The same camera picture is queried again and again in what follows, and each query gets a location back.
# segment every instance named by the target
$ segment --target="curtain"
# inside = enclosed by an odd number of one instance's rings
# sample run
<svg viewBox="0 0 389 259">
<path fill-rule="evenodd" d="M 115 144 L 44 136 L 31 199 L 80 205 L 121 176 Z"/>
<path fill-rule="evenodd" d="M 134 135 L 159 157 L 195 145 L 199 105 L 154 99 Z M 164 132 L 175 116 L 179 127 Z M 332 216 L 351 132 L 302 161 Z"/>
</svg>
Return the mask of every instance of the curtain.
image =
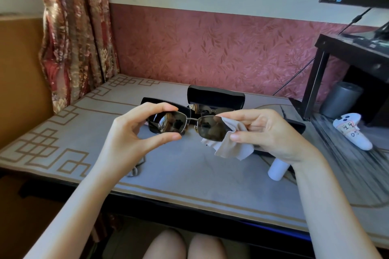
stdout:
<svg viewBox="0 0 389 259">
<path fill-rule="evenodd" d="M 55 113 L 119 72 L 108 0 L 43 0 L 39 52 Z"/>
</svg>

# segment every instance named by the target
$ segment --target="sunglasses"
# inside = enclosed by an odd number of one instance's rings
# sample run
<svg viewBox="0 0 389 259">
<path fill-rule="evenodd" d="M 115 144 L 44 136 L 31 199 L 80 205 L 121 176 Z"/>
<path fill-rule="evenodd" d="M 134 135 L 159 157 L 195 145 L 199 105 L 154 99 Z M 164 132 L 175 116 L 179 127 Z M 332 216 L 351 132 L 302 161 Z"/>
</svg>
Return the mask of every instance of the sunglasses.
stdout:
<svg viewBox="0 0 389 259">
<path fill-rule="evenodd" d="M 231 129 L 218 116 L 202 116 L 198 119 L 189 118 L 181 112 L 161 112 L 147 119 L 152 133 L 178 132 L 183 134 L 190 120 L 196 121 L 196 132 L 205 139 L 223 141 Z"/>
<path fill-rule="evenodd" d="M 195 114 L 199 114 L 201 116 L 214 116 L 217 114 L 225 113 L 225 112 L 231 112 L 234 109 L 230 109 L 227 107 L 218 107 L 215 109 L 212 109 L 211 107 L 207 105 L 202 105 L 202 104 L 192 104 L 189 105 L 189 108 L 194 111 Z"/>
</svg>

